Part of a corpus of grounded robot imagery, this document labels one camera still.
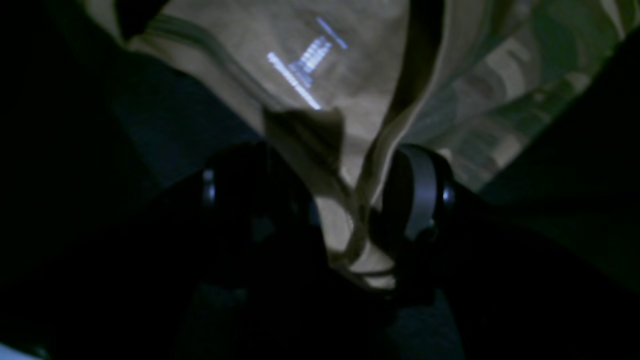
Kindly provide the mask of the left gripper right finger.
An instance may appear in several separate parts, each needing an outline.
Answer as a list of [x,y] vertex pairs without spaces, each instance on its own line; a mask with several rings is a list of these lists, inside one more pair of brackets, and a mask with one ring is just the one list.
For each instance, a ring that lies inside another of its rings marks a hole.
[[370,212],[374,243],[397,260],[431,242],[450,222],[456,184],[439,153],[417,145],[397,148],[382,186],[381,208]]

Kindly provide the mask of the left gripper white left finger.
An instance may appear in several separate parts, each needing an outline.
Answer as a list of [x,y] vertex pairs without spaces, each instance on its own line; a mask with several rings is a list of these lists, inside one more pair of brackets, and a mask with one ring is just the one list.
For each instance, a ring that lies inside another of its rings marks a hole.
[[317,207],[272,146],[243,143],[217,153],[203,170],[202,187],[218,274],[232,281],[306,281],[320,272]]

